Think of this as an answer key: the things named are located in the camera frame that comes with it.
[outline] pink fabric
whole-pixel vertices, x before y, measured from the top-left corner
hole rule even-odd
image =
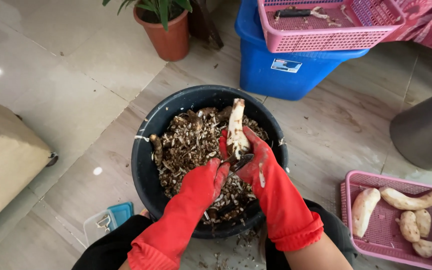
[[[406,23],[384,41],[414,40],[432,48],[432,0],[396,0]]]

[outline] terracotta pot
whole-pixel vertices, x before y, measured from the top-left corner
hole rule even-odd
[[[166,32],[160,23],[141,20],[145,9],[134,7],[134,19],[141,24],[159,57],[165,61],[178,61],[189,52],[188,11],[184,10],[176,19],[168,22]]]

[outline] black pants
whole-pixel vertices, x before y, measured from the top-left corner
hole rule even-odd
[[[321,205],[310,200],[304,201],[309,210],[321,216],[324,232],[352,265],[356,250],[351,244],[348,228]],[[132,216],[116,230],[90,245],[72,270],[117,270],[128,258],[131,242],[151,224],[153,222],[149,218]],[[266,239],[265,249],[268,270],[291,270],[284,253],[277,250],[269,238]]]

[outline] beige ottoman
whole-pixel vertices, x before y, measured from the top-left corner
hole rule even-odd
[[[0,105],[0,212],[55,154],[11,110]]]

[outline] potted plant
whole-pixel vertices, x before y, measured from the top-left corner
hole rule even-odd
[[[103,0],[103,6],[110,1]],[[123,0],[117,14],[133,2],[134,19],[144,27],[159,57],[165,61],[183,59],[189,52],[190,0]]]

